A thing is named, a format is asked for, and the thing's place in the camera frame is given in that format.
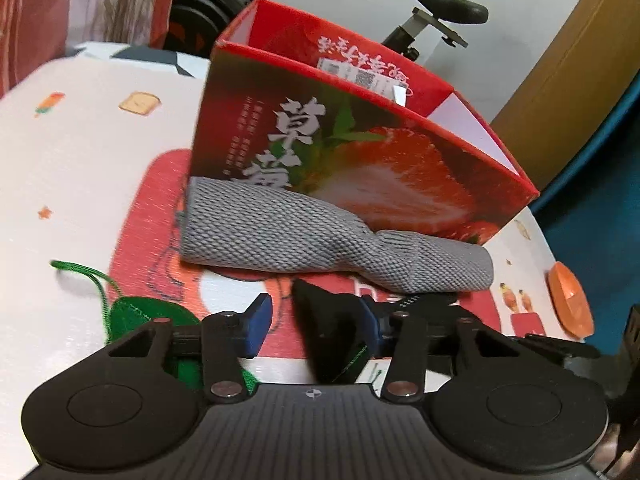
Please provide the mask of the black eye mask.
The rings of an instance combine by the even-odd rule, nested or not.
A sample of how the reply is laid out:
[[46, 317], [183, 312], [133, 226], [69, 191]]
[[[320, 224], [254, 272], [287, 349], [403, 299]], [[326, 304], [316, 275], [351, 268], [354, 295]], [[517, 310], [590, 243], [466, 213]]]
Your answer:
[[383, 302], [295, 280], [291, 296], [307, 359], [321, 385], [352, 384], [367, 362], [390, 358], [405, 318], [450, 327], [465, 315], [454, 294], [439, 292]]

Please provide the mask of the orange paper boat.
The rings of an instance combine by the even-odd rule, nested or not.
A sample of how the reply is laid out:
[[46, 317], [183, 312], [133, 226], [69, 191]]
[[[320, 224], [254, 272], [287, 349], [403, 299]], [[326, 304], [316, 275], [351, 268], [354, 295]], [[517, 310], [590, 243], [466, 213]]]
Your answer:
[[557, 261], [547, 273], [547, 284], [559, 322], [576, 338], [594, 334], [594, 321], [587, 296], [575, 274]]

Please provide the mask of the grey knitted sleeve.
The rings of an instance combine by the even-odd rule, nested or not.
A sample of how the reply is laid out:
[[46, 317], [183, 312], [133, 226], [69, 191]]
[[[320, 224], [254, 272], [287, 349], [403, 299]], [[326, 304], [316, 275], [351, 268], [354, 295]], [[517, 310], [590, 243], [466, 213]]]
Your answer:
[[186, 188], [180, 256], [201, 266], [267, 273], [356, 273], [401, 295], [475, 292], [494, 280], [482, 246], [374, 232], [323, 200], [203, 177], [191, 178]]

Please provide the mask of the white cartoon table mat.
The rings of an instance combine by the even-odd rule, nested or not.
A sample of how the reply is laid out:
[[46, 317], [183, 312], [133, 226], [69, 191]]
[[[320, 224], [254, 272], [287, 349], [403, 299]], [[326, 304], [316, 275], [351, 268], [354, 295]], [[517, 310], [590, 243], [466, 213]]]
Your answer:
[[174, 226], [207, 70], [120, 60], [112, 48], [44, 64], [1, 101], [1, 474], [40, 479], [21, 427], [29, 393], [104, 344], [100, 296], [73, 261], [127, 296], [177, 286], [196, 313], [273, 300], [248, 369], [300, 393], [303, 358], [284, 275], [189, 270]]

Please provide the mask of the red strawberry cardboard box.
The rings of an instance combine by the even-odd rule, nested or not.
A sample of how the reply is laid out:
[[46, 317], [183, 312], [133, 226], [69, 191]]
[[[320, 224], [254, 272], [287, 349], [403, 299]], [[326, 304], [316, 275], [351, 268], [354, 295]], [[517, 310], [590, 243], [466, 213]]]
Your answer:
[[477, 243], [538, 195], [451, 84], [270, 0], [216, 41], [190, 173], [318, 198], [375, 231]]

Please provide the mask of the wooden door panel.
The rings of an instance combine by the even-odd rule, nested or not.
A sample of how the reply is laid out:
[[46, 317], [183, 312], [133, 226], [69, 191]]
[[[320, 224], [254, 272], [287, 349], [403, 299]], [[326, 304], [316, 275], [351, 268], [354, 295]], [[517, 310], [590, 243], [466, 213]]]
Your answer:
[[492, 121], [538, 190], [592, 137], [639, 70], [639, 0], [579, 0]]

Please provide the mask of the black exercise bike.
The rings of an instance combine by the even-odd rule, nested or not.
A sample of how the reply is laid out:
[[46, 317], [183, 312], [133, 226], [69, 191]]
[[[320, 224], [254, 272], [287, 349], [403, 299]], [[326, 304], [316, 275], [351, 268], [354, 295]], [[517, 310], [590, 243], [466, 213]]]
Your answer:
[[[215, 40], [252, 1], [172, 0], [163, 48], [208, 58]], [[413, 62], [420, 58], [416, 40], [425, 29], [450, 47], [465, 48], [469, 41], [454, 28], [480, 26], [489, 20], [486, 6], [471, 0], [363, 2], [357, 9], [354, 2], [315, 2], [300, 8], [378, 41]]]

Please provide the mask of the red white floral curtain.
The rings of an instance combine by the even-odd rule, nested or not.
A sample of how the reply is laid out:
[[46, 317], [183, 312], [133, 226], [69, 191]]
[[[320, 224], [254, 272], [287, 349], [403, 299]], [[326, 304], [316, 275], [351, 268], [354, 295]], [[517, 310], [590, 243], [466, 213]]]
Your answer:
[[1, 0], [1, 92], [86, 41], [158, 47], [172, 0]]

